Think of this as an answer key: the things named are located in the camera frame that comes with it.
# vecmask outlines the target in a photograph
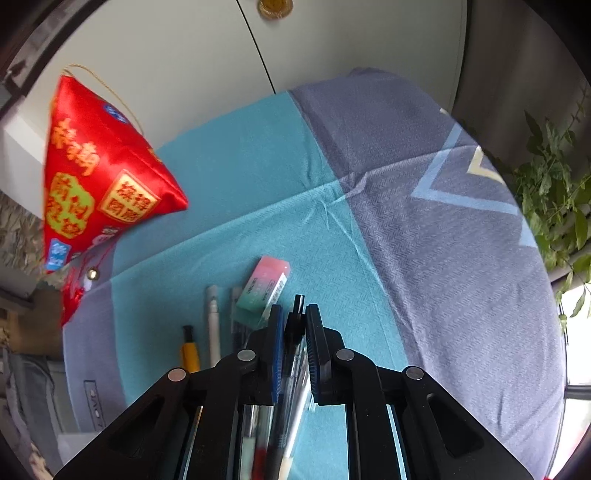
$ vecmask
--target small bell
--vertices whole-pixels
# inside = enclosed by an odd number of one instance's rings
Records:
[[[97,281],[100,277],[99,269],[96,267],[90,267],[86,272],[86,278],[90,281]]]

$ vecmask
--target yellow marker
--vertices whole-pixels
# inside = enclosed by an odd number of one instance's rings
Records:
[[[181,363],[183,368],[190,374],[199,372],[201,370],[201,364],[199,363],[197,345],[195,345],[195,341],[193,340],[193,327],[191,325],[184,325],[183,331],[185,342],[181,347]]]

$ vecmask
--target green plant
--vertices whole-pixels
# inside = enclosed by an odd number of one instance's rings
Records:
[[[585,115],[585,102],[589,97],[587,85],[581,88],[581,93],[577,111],[562,130],[556,128],[548,118],[544,120],[542,129],[533,116],[525,112],[525,121],[531,132],[527,142],[527,150],[532,154],[531,161],[511,169],[487,153],[520,205],[535,236],[546,270],[550,271],[556,266],[570,270],[556,293],[557,302],[570,288],[573,276],[576,275],[585,285],[571,317],[583,307],[585,295],[591,295],[588,285],[591,282],[591,253],[571,261],[571,256],[581,250],[591,236],[586,217],[591,210],[591,157],[587,157],[589,174],[573,181],[564,155],[566,147],[577,144],[572,128]],[[564,328],[566,315],[561,314],[559,319]]]

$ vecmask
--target window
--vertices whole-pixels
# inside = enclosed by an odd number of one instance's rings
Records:
[[[569,317],[566,344],[564,419],[560,439],[549,478],[554,478],[573,454],[591,425],[591,318],[588,319],[591,295],[587,292],[581,311],[570,318],[583,286],[566,292],[562,297],[564,313]]]

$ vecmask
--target red tassel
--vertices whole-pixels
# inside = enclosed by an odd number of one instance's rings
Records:
[[[78,283],[81,271],[82,269],[77,272],[75,268],[72,268],[68,272],[66,283],[61,289],[61,299],[63,302],[60,320],[61,327],[70,321],[84,296],[84,287]]]

